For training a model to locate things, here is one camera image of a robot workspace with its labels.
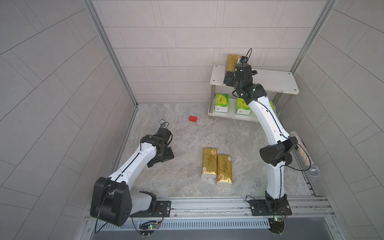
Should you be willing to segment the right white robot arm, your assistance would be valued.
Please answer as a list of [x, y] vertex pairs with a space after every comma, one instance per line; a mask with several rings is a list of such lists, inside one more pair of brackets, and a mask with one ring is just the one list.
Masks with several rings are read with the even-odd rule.
[[267, 136], [269, 145], [260, 149], [260, 156], [267, 164], [268, 172], [266, 206], [269, 212], [273, 212], [287, 202], [283, 166], [292, 162], [290, 152], [298, 140], [290, 137], [279, 122], [263, 86], [253, 83], [256, 74], [257, 71], [253, 71], [249, 64], [237, 63], [226, 75], [224, 83], [234, 87], [233, 96], [243, 99], [251, 108]]

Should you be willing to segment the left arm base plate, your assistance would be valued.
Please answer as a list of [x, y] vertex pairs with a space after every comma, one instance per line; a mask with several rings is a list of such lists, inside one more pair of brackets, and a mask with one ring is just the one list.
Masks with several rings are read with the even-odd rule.
[[171, 201], [157, 201], [156, 206], [153, 204], [146, 211], [140, 211], [130, 215], [133, 218], [162, 218], [169, 217], [171, 211]]

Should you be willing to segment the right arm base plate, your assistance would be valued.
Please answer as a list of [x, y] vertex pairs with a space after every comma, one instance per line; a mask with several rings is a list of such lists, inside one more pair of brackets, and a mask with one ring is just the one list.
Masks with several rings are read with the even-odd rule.
[[287, 200], [272, 201], [267, 200], [247, 200], [253, 216], [291, 216], [292, 210]]

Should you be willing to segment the green tissue pack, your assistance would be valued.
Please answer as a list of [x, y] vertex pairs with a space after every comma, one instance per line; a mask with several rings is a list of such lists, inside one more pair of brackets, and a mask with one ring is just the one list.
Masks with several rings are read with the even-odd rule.
[[216, 94], [214, 111], [219, 113], [227, 113], [229, 110], [229, 95]]
[[236, 98], [236, 114], [249, 116], [251, 114], [251, 108], [241, 98]]
[[273, 102], [269, 101], [269, 104], [270, 104], [270, 110], [272, 110], [274, 113], [276, 113], [276, 110], [275, 110]]

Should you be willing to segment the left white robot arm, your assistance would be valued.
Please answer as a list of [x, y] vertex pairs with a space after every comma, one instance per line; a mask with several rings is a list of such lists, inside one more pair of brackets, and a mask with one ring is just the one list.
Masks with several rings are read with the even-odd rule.
[[146, 135], [131, 157], [109, 177], [100, 177], [94, 185], [90, 215], [97, 220], [122, 226], [129, 217], [152, 216], [156, 211], [157, 196], [140, 191], [132, 195], [131, 189], [145, 166], [152, 167], [174, 158], [169, 147], [172, 134]]

